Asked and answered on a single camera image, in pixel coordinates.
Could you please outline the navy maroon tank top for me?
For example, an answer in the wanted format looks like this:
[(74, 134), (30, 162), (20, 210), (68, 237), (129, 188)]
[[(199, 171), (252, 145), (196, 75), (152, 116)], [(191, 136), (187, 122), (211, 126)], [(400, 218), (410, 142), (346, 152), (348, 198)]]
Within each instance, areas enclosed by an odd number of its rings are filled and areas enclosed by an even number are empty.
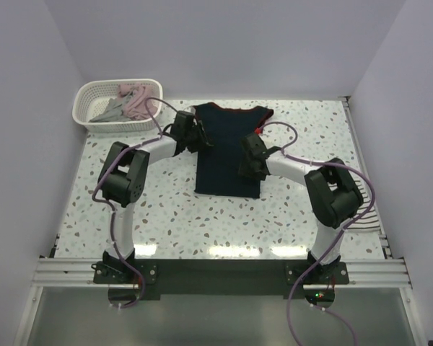
[(244, 158), (241, 140), (261, 127), (274, 111), (261, 106), (223, 108), (214, 102), (195, 105), (193, 109), (212, 144), (198, 152), (195, 193), (258, 199), (260, 182), (238, 173)]

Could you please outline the black white striped tank top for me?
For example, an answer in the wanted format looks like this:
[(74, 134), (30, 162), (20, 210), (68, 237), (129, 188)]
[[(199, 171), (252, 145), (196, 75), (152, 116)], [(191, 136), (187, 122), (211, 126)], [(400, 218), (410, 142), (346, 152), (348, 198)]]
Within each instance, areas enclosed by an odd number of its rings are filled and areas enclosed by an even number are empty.
[(375, 201), (372, 199), (374, 195), (365, 182), (361, 180), (355, 182), (362, 194), (363, 204), (357, 212), (360, 219), (350, 225), (348, 230), (355, 234), (380, 232), (380, 219), (376, 211)]

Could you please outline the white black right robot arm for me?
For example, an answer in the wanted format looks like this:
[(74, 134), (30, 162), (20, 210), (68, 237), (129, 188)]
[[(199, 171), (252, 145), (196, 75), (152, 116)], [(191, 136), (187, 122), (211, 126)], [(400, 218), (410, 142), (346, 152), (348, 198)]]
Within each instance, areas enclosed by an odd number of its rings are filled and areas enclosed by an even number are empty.
[(268, 175), (287, 178), (307, 189), (317, 233), (307, 253), (303, 282), (324, 283), (341, 259), (345, 226), (357, 216), (364, 198), (351, 176), (354, 169), (339, 158), (317, 162), (293, 157), (278, 146), (268, 148), (252, 133), (241, 140), (243, 159), (239, 174), (256, 180)]

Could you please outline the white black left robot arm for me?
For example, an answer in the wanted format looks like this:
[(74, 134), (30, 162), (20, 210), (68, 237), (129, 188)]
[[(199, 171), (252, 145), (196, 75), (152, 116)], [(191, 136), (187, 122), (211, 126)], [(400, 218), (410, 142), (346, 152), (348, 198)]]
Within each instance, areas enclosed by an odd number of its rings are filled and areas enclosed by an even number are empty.
[(109, 275), (119, 283), (145, 283), (134, 264), (134, 208), (141, 197), (149, 166), (181, 154), (210, 148), (204, 125), (190, 112), (179, 111), (174, 122), (156, 138), (130, 146), (119, 141), (112, 144), (105, 158), (92, 200), (110, 209), (110, 245), (102, 255), (99, 275)]

